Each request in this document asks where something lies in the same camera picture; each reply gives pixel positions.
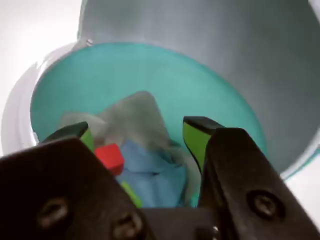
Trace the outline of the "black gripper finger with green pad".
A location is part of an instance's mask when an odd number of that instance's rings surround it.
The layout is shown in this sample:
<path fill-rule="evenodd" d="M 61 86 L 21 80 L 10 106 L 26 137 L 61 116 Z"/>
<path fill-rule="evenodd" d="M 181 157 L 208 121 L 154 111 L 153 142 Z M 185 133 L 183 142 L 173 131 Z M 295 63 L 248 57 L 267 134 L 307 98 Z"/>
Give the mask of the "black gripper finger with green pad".
<path fill-rule="evenodd" d="M 0 160 L 3 240 L 148 240 L 150 230 L 113 175 L 77 138 Z"/>
<path fill-rule="evenodd" d="M 217 218 L 215 239 L 319 239 L 315 224 L 244 129 L 186 116 L 183 140 L 201 173 L 198 206 Z"/>

